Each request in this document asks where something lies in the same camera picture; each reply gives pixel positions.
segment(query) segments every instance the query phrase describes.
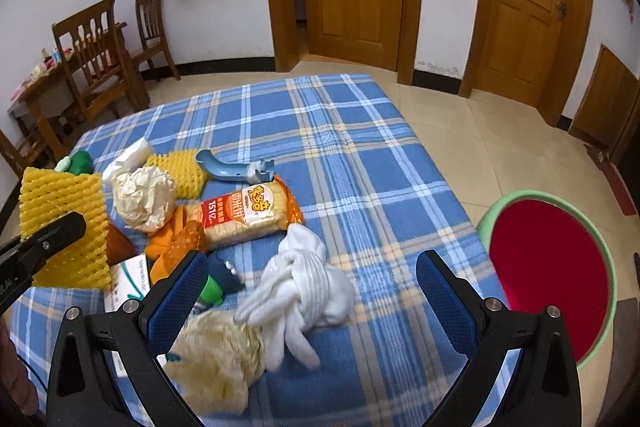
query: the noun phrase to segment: table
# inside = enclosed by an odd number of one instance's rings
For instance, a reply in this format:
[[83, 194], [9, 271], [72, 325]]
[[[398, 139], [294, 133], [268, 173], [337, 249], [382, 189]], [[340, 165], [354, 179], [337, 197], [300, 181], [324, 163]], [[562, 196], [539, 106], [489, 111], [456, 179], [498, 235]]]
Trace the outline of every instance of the table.
[[[378, 85], [367, 75], [345, 74], [214, 91], [100, 126], [76, 147], [104, 171], [141, 137], [158, 153], [211, 147], [227, 162], [274, 157], [306, 225], [356, 286], [350, 321], [308, 334], [321, 360], [318, 370], [287, 355], [276, 373], [251, 388], [242, 416], [212, 416], [205, 425], [422, 425], [466, 357], [453, 350], [417, 285], [418, 254], [435, 249], [483, 297], [504, 299], [504, 292], [462, 206]], [[201, 197], [239, 186], [209, 181]], [[110, 216], [121, 227], [107, 197]], [[146, 237], [126, 235], [142, 251]], [[217, 255], [236, 266], [251, 291], [282, 238], [278, 233]], [[226, 297], [222, 307], [236, 308], [245, 295]], [[14, 306], [12, 337], [42, 377], [72, 305], [100, 311], [100, 292], [31, 289]], [[480, 421], [497, 408], [513, 363], [510, 357], [501, 370]], [[119, 384], [134, 418], [149, 425], [128, 380]]]
[[[145, 107], [148, 107], [150, 104], [149, 95], [146, 92], [145, 87], [143, 86], [142, 76], [140, 72], [133, 66], [131, 61], [131, 57], [129, 52], [125, 46], [124, 35], [122, 30], [126, 28], [127, 23], [118, 23], [116, 24], [117, 36], [120, 41], [120, 45], [123, 49], [123, 58], [124, 64], [123, 67], [127, 71], [127, 75], [134, 82], [135, 95], [138, 100]], [[67, 61], [72, 71], [77, 71], [81, 68], [81, 64], [78, 60], [78, 56], [74, 53], [71, 53], [67, 56]], [[29, 85], [24, 89], [24, 91], [18, 96], [18, 101], [23, 103], [31, 116], [33, 117], [42, 137], [46, 140], [47, 145], [53, 152], [56, 160], [60, 160], [66, 156], [69, 152], [69, 145], [61, 142], [58, 139], [53, 127], [47, 120], [47, 117], [43, 114], [42, 107], [40, 105], [40, 97], [43, 96], [46, 92], [50, 91], [54, 87], [56, 87], [61, 82], [66, 82], [66, 73], [65, 69], [61, 62], [57, 63], [53, 68], [47, 71], [46, 74], [43, 74], [39, 77], [33, 84]]]

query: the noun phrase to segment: plaid blanket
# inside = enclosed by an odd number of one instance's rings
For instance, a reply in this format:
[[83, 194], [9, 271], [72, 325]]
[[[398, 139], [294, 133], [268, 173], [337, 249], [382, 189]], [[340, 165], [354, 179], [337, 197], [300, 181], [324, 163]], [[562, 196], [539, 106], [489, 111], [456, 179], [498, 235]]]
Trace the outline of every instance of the plaid blanket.
[[[276, 158], [276, 172], [296, 196], [306, 225], [356, 287], [350, 322], [308, 334], [320, 369], [310, 371], [287, 355], [276, 373], [252, 387], [242, 416], [217, 415], [203, 419], [205, 425], [422, 425], [466, 358], [453, 350], [417, 286], [417, 255], [434, 248], [480, 295], [504, 294], [462, 206], [378, 85], [366, 75], [344, 74], [213, 91], [103, 125], [77, 148], [103, 171], [143, 136], [159, 153], [213, 148], [224, 161]], [[202, 197], [235, 188], [207, 182]], [[108, 200], [118, 222], [109, 194]], [[142, 234], [127, 235], [143, 248]], [[236, 266], [251, 291], [283, 237], [218, 255]], [[234, 309], [245, 295], [226, 298], [223, 308]], [[12, 337], [43, 378], [63, 312], [72, 305], [98, 312], [102, 297], [98, 291], [31, 289], [14, 308]], [[512, 368], [513, 358], [479, 424], [494, 413]], [[128, 380], [120, 385], [133, 416], [150, 425]]]

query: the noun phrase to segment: human hand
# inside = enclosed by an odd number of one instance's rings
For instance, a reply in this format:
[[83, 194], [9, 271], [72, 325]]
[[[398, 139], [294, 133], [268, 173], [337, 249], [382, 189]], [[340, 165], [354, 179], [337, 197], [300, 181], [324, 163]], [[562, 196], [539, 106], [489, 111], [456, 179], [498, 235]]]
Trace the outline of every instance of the human hand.
[[0, 380], [22, 413], [31, 416], [38, 410], [38, 393], [18, 358], [9, 331], [0, 317]]

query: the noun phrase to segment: screw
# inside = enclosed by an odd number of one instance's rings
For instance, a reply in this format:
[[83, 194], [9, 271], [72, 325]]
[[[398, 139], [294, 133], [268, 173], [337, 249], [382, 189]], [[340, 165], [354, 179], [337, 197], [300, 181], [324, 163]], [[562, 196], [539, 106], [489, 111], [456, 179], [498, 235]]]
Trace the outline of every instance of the screw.
[[489, 311], [499, 312], [502, 309], [502, 303], [500, 299], [496, 299], [495, 297], [489, 297], [486, 301], [484, 301], [484, 305]]
[[66, 311], [66, 318], [72, 321], [74, 318], [78, 317], [80, 314], [80, 310], [78, 308], [69, 308]]
[[555, 319], [560, 316], [560, 310], [558, 309], [557, 306], [548, 306], [546, 308], [546, 312]]
[[138, 308], [140, 308], [140, 303], [135, 299], [129, 299], [122, 305], [122, 309], [125, 313], [133, 313]]

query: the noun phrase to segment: floor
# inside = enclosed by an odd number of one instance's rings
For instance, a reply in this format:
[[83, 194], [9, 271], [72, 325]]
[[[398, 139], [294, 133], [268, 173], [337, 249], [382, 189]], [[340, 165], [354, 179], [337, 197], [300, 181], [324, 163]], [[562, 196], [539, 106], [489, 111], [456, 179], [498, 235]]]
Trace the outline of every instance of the floor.
[[[368, 73], [411, 124], [453, 192], [476, 224], [488, 206], [520, 188], [551, 192], [582, 210], [602, 232], [616, 264], [618, 299], [638, 298], [633, 260], [640, 250], [638, 216], [623, 216], [604, 175], [580, 142], [545, 124], [532, 107], [486, 92], [470, 99], [401, 86], [396, 74], [348, 62], [302, 55], [290, 73], [220, 73], [148, 82], [152, 105], [227, 87], [306, 74]], [[17, 219], [2, 239], [17, 232]], [[583, 422], [595, 424], [609, 377], [612, 335], [580, 372]]]

